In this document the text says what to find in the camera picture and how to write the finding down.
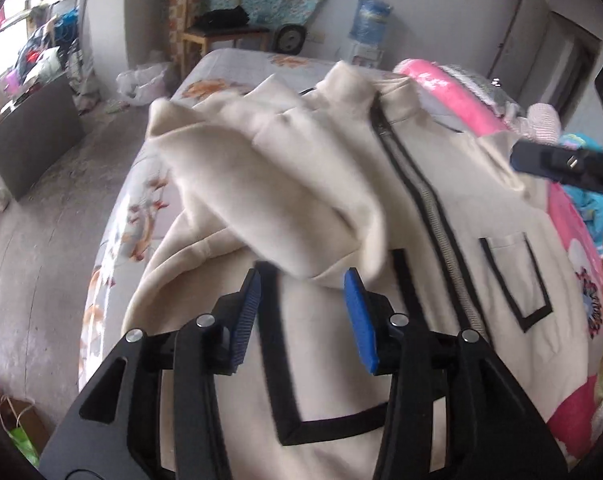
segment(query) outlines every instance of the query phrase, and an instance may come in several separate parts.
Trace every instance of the beige hoodie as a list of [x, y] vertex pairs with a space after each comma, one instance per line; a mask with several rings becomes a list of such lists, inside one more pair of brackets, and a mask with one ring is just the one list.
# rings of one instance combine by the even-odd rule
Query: beige hoodie
[[[352, 415], [389, 394], [389, 378], [361, 365], [345, 309], [344, 272], [357, 267], [395, 311], [419, 303], [431, 330], [482, 333], [547, 420], [586, 380], [587, 322], [544, 212], [546, 184], [508, 164], [514, 141], [452, 132], [419, 107], [409, 79], [368, 81], [341, 62], [305, 96], [269, 78], [193, 109], [156, 101], [147, 142], [172, 168], [184, 212], [122, 333], [179, 329], [267, 260], [281, 270], [282, 352], [301, 420]], [[283, 376], [264, 369], [254, 329], [238, 373], [215, 380], [235, 478], [372, 477], [381, 430], [281, 446], [264, 374]], [[443, 465], [443, 409], [433, 466]], [[162, 447], [170, 463], [168, 428]]]

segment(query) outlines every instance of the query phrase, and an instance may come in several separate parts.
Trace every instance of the gray box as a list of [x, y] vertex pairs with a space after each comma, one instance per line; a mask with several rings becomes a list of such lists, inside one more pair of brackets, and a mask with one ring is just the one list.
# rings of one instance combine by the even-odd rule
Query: gray box
[[0, 121], [0, 176], [16, 200], [84, 137], [66, 74]]

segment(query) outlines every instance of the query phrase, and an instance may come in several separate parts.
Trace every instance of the zipper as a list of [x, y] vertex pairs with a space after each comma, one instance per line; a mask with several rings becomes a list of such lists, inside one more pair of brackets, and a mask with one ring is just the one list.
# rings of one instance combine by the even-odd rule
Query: zipper
[[[416, 193], [411, 192], [415, 201], [421, 202], [421, 204], [418, 203], [417, 206], [422, 214], [422, 220], [429, 229], [431, 240], [433, 240], [437, 246], [439, 252], [438, 256], [440, 263], [442, 264], [441, 270], [445, 277], [447, 277], [449, 294], [453, 306], [456, 307], [459, 325], [462, 329], [472, 328], [473, 330], [476, 330], [490, 343], [485, 320], [479, 309], [473, 305], [462, 266], [457, 259], [453, 243], [444, 227], [444, 220], [442, 219], [443, 212], [440, 211], [434, 191], [421, 175], [421, 171], [416, 168], [414, 162], [409, 158], [405, 150], [402, 149], [402, 146], [400, 146], [399, 139], [383, 114], [381, 103], [379, 102], [379, 95], [371, 108], [371, 121], [373, 123], [373, 129], [381, 140], [393, 167], [397, 173], [399, 173], [399, 176], [407, 187], [409, 187], [409, 192], [411, 191], [410, 188], [416, 191]], [[465, 316], [467, 323], [463, 323], [464, 319], [461, 314]]]

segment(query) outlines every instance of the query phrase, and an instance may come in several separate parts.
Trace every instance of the green paper bag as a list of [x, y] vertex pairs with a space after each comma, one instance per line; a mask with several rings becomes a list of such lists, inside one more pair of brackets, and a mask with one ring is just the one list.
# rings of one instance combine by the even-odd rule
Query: green paper bag
[[39, 457], [32, 442], [23, 428], [18, 427], [8, 432], [15, 446], [21, 451], [27, 460], [35, 467], [39, 467]]

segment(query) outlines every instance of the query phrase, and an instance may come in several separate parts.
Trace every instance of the dirty floor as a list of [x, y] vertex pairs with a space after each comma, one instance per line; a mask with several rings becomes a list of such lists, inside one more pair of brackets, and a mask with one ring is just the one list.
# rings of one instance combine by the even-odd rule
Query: dirty floor
[[86, 137], [0, 214], [0, 394], [59, 423], [77, 396], [86, 289], [106, 221], [144, 141], [147, 108], [82, 118]]

